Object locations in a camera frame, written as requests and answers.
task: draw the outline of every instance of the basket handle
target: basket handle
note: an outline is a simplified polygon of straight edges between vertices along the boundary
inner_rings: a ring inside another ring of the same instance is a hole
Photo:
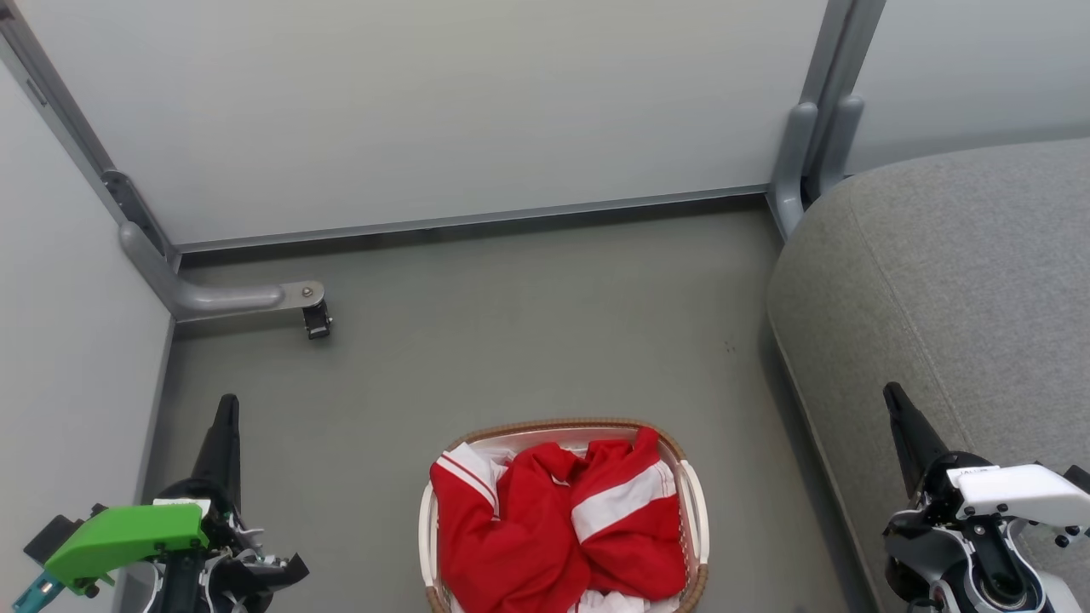
[[[694,553],[701,564],[707,564],[712,543],[707,526],[707,504],[704,502],[704,489],[700,485],[697,471],[693,470],[689,460],[681,460],[678,464],[683,469],[681,470],[681,478],[685,479],[686,485],[688,485],[685,491],[688,493],[689,508],[697,516],[697,539],[694,539],[695,542],[693,543],[697,546],[697,551]]]
[[[427,482],[424,488],[424,496],[420,500],[420,524],[416,526],[416,544],[420,546],[420,574],[424,577],[424,585],[435,586],[436,561],[432,558],[433,530],[432,505],[435,502],[435,491],[432,482]]]

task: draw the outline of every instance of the gray sofa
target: gray sofa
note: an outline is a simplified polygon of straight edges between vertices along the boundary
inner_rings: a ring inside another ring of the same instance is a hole
[[[928,157],[840,183],[784,248],[768,313],[871,588],[899,613],[881,539],[907,503],[886,382],[950,448],[1090,468],[1090,140]],[[1090,546],[1053,538],[1027,530],[1024,553],[1090,611]]]

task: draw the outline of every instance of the white partition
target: white partition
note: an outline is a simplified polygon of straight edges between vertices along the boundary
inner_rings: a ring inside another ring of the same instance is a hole
[[[1090,2],[887,0],[855,93],[848,173],[1090,135]]]
[[[12,58],[0,39],[0,60]],[[25,80],[0,62],[5,602],[41,572],[23,548],[56,515],[86,518],[95,503],[140,495],[170,329],[170,314],[121,252],[117,223],[21,89]],[[104,612],[111,596],[65,592],[49,610]]]
[[[755,185],[821,0],[19,0],[174,243]]]

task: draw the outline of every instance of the floor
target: floor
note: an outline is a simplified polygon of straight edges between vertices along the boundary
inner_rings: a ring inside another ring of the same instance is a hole
[[[459,435],[553,417],[646,420],[712,516],[701,611],[870,611],[765,322],[780,249],[763,200],[243,253],[208,284],[316,277],[298,320],[180,328],[147,491],[185,477],[219,396],[242,402],[244,517],[312,575],[270,611],[427,611],[416,514]]]

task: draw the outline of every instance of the laundry basket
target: laundry basket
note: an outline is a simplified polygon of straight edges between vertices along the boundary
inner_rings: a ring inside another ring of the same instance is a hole
[[[681,592],[680,605],[676,613],[690,613],[697,608],[697,602],[704,593],[704,584],[707,582],[710,549],[707,507],[704,504],[704,492],[697,478],[697,471],[686,460],[681,447],[669,434],[650,423],[629,419],[554,419],[480,430],[455,441],[447,450],[453,450],[458,445],[469,443],[475,449],[505,449],[517,454],[542,443],[557,443],[566,449],[578,452],[585,450],[592,441],[635,441],[635,433],[641,428],[651,428],[658,432],[658,455],[674,471],[674,479],[677,482],[678,500],[681,503],[679,518],[681,548],[688,567],[686,587]],[[436,538],[439,530],[438,519],[438,501],[435,498],[432,483],[428,482],[424,488],[424,497],[420,502],[417,534],[420,572],[424,577],[432,611],[450,613],[451,596],[439,577]]]

